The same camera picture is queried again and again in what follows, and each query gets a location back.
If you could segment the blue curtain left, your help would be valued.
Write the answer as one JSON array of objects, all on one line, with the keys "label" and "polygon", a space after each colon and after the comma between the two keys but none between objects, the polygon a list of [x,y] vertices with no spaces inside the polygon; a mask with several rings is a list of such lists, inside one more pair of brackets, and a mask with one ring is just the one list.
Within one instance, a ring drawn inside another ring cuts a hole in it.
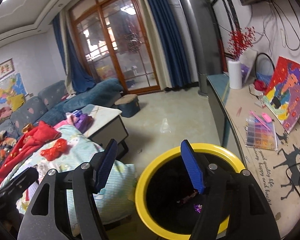
[{"label": "blue curtain left", "polygon": [[69,29],[70,20],[66,11],[61,10],[52,20],[57,47],[65,71],[65,88],[70,96],[86,92],[96,85],[79,59],[78,49]]}]

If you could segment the white coffee table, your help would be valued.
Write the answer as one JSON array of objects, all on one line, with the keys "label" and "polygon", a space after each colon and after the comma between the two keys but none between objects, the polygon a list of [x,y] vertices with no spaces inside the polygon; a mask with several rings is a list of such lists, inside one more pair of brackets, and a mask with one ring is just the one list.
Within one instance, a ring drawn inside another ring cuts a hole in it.
[{"label": "white coffee table", "polygon": [[128,138],[128,132],[121,119],[122,112],[119,109],[89,104],[82,108],[82,113],[93,119],[92,124],[84,133],[85,137],[103,148],[111,139],[116,140],[118,144],[117,159],[128,152],[128,146],[125,142]]}]

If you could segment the wooden glass sliding door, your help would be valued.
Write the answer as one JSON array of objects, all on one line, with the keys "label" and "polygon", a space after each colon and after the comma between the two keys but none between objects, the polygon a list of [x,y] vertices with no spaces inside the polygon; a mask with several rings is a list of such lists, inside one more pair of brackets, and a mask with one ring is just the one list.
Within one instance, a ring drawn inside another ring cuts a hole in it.
[{"label": "wooden glass sliding door", "polygon": [[83,66],[96,82],[117,78],[125,94],[160,91],[137,0],[79,0],[69,16]]}]

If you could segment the bead organiser box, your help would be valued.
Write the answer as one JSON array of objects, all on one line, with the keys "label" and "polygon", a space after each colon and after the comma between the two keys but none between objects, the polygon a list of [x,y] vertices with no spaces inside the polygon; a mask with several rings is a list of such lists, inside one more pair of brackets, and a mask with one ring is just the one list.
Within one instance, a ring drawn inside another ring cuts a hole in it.
[{"label": "bead organiser box", "polygon": [[277,151],[277,136],[274,123],[266,123],[266,128],[254,116],[247,118],[246,139],[247,147]]}]

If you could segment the blue grey sofa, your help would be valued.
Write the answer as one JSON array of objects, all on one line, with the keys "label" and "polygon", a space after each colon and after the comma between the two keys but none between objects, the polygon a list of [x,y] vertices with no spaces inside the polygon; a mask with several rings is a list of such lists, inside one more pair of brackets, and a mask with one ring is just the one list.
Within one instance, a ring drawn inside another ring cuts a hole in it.
[{"label": "blue grey sofa", "polygon": [[96,84],[86,92],[62,100],[66,89],[64,81],[58,81],[42,89],[37,96],[31,97],[21,107],[0,124],[0,132],[6,131],[10,138],[18,139],[26,124],[36,124],[43,120],[55,126],[66,118],[67,112],[73,112],[87,105],[112,107],[121,98],[123,87],[117,78],[110,78]]}]

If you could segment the purple candy wrapper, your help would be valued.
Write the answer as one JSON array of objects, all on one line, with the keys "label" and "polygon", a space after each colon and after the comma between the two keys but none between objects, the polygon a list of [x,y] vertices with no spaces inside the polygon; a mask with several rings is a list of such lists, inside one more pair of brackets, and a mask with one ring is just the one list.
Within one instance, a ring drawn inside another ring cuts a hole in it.
[{"label": "purple candy wrapper", "polygon": [[194,210],[197,213],[201,213],[203,206],[201,204],[194,204]]}]

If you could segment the silver tower air conditioner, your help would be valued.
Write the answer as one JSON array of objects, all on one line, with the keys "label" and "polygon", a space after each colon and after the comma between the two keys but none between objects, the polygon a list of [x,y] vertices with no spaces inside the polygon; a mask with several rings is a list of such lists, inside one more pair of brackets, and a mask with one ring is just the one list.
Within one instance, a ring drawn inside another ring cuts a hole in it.
[{"label": "silver tower air conditioner", "polygon": [[191,36],[199,94],[209,95],[209,75],[221,74],[222,63],[216,19],[209,0],[179,0]]}]

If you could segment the tv cabinet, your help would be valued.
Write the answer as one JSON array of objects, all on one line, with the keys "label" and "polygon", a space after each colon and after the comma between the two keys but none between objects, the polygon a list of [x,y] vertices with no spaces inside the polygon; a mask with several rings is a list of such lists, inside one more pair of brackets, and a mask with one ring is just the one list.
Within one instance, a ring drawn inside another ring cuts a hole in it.
[{"label": "tv cabinet", "polygon": [[[287,133],[249,86],[235,90],[229,87],[225,74],[207,77],[209,104],[224,148],[237,153],[264,192],[282,239],[300,239],[300,125]],[[250,113],[267,113],[273,120],[277,150],[246,146],[252,130]]]}]

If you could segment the Hello Kitty teal quilt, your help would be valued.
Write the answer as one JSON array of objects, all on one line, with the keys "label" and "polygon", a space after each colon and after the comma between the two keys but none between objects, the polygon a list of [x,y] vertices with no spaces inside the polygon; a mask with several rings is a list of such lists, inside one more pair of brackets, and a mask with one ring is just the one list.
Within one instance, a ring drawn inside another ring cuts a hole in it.
[{"label": "Hello Kitty teal quilt", "polygon": [[105,150],[74,170],[48,170],[34,193],[24,216],[16,208],[23,192],[38,178],[28,167],[0,190],[0,239],[74,239],[66,192],[72,191],[81,239],[108,239],[94,195],[106,185],[118,153],[111,139]]}]

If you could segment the china map poster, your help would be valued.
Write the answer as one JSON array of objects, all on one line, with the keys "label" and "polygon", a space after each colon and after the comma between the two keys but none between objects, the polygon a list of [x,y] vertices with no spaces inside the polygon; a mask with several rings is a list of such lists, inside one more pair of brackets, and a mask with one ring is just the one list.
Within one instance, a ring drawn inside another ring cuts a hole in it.
[{"label": "china map poster", "polygon": [[0,81],[0,106],[10,105],[11,97],[19,94],[28,94],[20,73],[11,74]]}]

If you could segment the red blanket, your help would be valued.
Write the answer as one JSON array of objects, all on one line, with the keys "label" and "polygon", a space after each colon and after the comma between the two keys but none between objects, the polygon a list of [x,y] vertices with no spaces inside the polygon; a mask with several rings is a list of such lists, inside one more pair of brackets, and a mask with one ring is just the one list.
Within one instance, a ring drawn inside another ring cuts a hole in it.
[{"label": "red blanket", "polygon": [[52,126],[43,121],[40,121],[38,125],[29,132],[24,133],[12,148],[0,168],[0,184],[18,163],[25,160],[46,143],[60,137],[61,132],[55,130]]}]

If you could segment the blue curtain right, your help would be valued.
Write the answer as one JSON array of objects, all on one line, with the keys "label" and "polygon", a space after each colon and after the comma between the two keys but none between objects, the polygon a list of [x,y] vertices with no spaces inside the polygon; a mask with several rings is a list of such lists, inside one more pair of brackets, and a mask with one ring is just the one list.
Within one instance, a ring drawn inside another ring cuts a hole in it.
[{"label": "blue curtain right", "polygon": [[191,84],[185,49],[168,0],[147,0],[157,26],[173,88]]}]

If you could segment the red plastic bag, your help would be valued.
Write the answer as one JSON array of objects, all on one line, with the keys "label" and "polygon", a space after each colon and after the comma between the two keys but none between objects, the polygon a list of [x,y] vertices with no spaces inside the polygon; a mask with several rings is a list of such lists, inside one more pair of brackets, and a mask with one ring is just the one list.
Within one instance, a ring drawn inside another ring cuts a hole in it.
[{"label": "red plastic bag", "polygon": [[54,161],[59,158],[68,149],[67,141],[59,138],[51,148],[41,150],[40,155],[47,161]]}]

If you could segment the blue curtain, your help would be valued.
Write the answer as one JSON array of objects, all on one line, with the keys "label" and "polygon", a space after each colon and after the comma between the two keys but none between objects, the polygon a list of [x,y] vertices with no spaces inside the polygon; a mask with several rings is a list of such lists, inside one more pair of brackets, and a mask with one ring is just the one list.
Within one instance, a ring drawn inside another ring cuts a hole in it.
[{"label": "blue curtain", "polygon": [[69,29],[70,20],[66,11],[61,10],[52,20],[57,47],[65,71],[65,88],[70,96],[86,92],[96,85],[79,59],[78,49]]},{"label": "blue curtain", "polygon": [[147,0],[157,26],[173,88],[191,84],[185,49],[168,0]]}]

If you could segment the small round stool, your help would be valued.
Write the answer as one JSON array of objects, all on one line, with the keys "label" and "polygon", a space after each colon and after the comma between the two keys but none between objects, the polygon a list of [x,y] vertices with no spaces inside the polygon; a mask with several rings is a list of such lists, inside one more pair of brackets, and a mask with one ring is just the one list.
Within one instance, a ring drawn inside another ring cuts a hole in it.
[{"label": "small round stool", "polygon": [[115,101],[115,107],[125,118],[130,118],[140,111],[139,99],[136,94],[127,94]]}]

